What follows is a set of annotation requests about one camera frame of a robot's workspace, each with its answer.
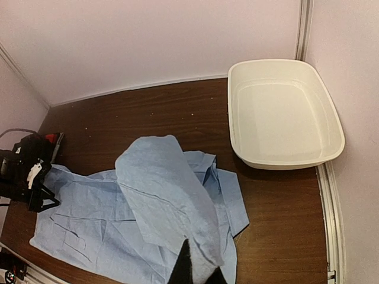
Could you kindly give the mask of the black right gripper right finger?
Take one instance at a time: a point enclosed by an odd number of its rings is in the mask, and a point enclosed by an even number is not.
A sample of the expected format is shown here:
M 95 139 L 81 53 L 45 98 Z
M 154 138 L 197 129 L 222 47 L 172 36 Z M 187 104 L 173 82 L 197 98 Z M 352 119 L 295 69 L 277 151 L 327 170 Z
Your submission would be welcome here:
M 227 284 L 220 267 L 217 267 L 205 284 Z

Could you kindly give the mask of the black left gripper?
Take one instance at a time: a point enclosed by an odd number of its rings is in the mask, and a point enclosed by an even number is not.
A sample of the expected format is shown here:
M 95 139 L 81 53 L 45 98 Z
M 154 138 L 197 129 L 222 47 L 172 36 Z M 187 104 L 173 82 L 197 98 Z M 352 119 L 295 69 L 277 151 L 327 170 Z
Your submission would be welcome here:
M 43 212 L 59 206 L 60 201 L 44 185 L 44 179 L 28 189 L 27 176 L 37 162 L 26 163 L 11 150 L 1 150 L 1 196 L 28 204 L 29 211 Z

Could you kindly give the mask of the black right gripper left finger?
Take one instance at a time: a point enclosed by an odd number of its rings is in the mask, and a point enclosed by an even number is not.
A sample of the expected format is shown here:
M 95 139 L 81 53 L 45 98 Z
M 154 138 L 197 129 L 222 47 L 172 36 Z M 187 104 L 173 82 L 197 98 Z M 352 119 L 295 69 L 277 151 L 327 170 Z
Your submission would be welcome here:
M 192 283 L 192 262 L 190 245 L 185 239 L 181 251 L 172 270 L 168 284 L 191 284 Z

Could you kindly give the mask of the light blue long sleeve shirt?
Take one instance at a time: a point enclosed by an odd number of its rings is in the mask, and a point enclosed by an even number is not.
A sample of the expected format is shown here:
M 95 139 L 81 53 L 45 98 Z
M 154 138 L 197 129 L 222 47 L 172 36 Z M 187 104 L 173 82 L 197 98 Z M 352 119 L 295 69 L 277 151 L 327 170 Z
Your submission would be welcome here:
M 183 246 L 178 283 L 216 271 L 235 283 L 234 237 L 249 225 L 237 174 L 213 154 L 183 151 L 172 135 L 141 137 L 115 168 L 82 176 L 54 165 L 45 183 L 60 205 L 37 215 L 30 244 L 122 283 L 168 283 Z

